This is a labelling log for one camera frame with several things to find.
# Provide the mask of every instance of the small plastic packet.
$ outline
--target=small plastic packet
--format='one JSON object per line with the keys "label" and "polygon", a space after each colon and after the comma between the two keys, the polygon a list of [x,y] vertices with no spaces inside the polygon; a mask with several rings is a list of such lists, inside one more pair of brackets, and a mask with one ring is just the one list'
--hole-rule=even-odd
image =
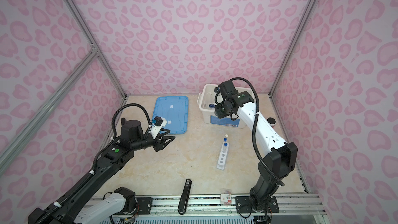
{"label": "small plastic packet", "polygon": [[230,189],[221,189],[221,205],[222,206],[231,206],[231,190]]}

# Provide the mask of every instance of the blue label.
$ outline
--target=blue label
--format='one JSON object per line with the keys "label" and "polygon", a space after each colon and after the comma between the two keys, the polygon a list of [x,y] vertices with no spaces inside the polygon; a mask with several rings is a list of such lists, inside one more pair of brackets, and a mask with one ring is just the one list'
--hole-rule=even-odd
{"label": "blue label", "polygon": [[240,119],[232,121],[230,117],[218,118],[216,116],[212,116],[212,115],[210,116],[210,123],[218,124],[221,126],[238,127],[239,121],[240,121]]}

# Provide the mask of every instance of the wall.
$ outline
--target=wall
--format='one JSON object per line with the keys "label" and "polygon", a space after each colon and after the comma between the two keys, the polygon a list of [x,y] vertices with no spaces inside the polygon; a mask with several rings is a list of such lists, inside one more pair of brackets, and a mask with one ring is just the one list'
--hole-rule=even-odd
{"label": "wall", "polygon": [[320,0],[276,92],[332,223],[398,222],[398,0]]}
{"label": "wall", "polygon": [[127,93],[269,92],[307,0],[75,0]]}
{"label": "wall", "polygon": [[0,222],[23,223],[46,208],[92,165],[121,97],[94,60],[0,178]]}
{"label": "wall", "polygon": [[62,0],[0,2],[0,154],[90,47]]}

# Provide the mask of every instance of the beige table surface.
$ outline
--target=beige table surface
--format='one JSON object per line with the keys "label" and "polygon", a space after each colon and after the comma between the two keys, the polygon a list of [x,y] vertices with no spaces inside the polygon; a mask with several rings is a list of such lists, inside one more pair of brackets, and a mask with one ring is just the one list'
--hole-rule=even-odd
{"label": "beige table surface", "polygon": [[[130,96],[127,103],[141,104],[151,118],[158,97]],[[192,195],[219,194],[221,188],[231,189],[233,194],[249,192],[260,176],[250,128],[206,124],[196,103],[198,94],[189,94],[187,97],[189,112],[186,133],[175,135],[176,139],[162,151],[155,152],[152,147],[136,151],[135,157],[110,178],[96,195],[103,195],[122,186],[137,195],[180,195],[186,178],[193,181]],[[259,101],[263,116],[276,118],[268,95],[260,94]],[[122,117],[141,121],[145,132],[147,121],[138,107],[126,108]],[[118,135],[120,127],[119,121],[116,127]],[[278,122],[275,130],[283,137]],[[216,164],[225,134],[229,135],[230,148],[225,170],[219,170]],[[283,182],[285,187],[280,187],[277,192],[304,192],[296,170]]]}

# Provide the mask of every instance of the bin handle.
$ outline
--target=bin handle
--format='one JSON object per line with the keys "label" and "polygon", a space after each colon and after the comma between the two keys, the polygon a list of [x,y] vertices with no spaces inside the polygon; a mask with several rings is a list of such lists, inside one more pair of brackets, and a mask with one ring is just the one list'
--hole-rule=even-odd
{"label": "bin handle", "polygon": [[198,105],[199,105],[199,99],[200,99],[201,95],[202,95],[202,93],[199,93],[198,99],[196,100],[196,104],[198,104]]}

